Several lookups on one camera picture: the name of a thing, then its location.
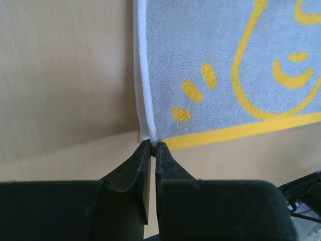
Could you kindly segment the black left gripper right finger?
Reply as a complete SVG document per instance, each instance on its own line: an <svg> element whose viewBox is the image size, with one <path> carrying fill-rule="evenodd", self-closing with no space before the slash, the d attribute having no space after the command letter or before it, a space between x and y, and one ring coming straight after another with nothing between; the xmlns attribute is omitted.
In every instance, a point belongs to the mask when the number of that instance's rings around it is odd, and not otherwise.
<svg viewBox="0 0 321 241"><path fill-rule="evenodd" d="M198 182L185 168L183 168L172 156L168 146L164 142L157 144L156 149L156 183L175 182L193 183Z"/></svg>

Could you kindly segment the yellow white towel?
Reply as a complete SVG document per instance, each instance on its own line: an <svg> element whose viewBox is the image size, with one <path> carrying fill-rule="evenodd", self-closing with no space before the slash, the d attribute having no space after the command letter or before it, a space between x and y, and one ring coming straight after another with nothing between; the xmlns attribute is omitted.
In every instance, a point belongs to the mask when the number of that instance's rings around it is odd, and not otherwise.
<svg viewBox="0 0 321 241"><path fill-rule="evenodd" d="M187 148L320 122L320 1L134 1L140 139Z"/></svg>

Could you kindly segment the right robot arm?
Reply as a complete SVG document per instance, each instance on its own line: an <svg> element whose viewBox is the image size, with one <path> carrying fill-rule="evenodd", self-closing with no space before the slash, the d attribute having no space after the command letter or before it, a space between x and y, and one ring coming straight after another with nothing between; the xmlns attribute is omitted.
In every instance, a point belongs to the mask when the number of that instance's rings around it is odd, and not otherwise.
<svg viewBox="0 0 321 241"><path fill-rule="evenodd" d="M297 240L297 203L320 214L320 172L280 187L262 180L200 180L157 144L156 213L161 240Z"/></svg>

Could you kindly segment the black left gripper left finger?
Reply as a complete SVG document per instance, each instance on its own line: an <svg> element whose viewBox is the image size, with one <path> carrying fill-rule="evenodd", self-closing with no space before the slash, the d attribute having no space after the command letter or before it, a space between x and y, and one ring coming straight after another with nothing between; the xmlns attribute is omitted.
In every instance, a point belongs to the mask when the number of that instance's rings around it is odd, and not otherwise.
<svg viewBox="0 0 321 241"><path fill-rule="evenodd" d="M128 202L134 205L145 225L149 213L150 158L150 140L142 141L125 162L102 178L108 196L115 198L117 204Z"/></svg>

